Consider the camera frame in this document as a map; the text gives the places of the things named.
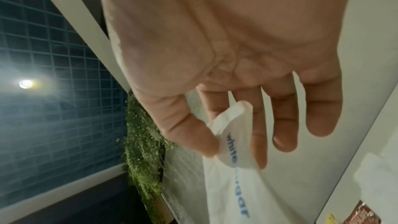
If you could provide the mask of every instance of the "palm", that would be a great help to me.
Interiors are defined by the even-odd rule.
[[[213,119],[229,107],[231,90],[255,109],[252,152],[261,168],[261,88],[272,101],[275,146],[297,146],[293,71],[306,90],[308,129],[317,136],[333,131],[342,107],[337,41],[346,1],[103,0],[119,64],[163,134],[214,155],[217,141],[183,94],[197,88]]]

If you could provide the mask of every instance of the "white plastic bag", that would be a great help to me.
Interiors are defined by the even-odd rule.
[[[301,224],[267,187],[250,152],[252,105],[238,102],[208,126],[219,154],[203,158],[210,224]]]

